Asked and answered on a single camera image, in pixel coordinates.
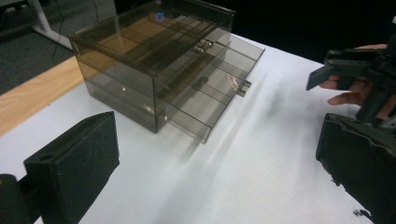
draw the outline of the transparent drawer box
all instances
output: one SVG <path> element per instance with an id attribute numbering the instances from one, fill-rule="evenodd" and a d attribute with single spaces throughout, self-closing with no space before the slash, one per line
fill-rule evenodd
<path id="1" fill-rule="evenodd" d="M 232 10 L 155 1 L 70 36 L 89 93 L 158 132 L 205 142 L 263 49 L 233 35 Z"/>

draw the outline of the white table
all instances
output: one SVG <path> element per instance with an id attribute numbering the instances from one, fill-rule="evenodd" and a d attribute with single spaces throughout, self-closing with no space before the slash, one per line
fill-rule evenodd
<path id="1" fill-rule="evenodd" d="M 266 47 L 246 97 L 233 99 L 204 145 L 116 112 L 120 166 L 80 223 L 372 223 L 315 159 L 325 114 L 357 109 L 328 105 L 335 91 L 305 90 L 320 66 Z M 0 173 L 22 178 L 24 159 L 109 110 L 77 86 L 0 138 Z"/>

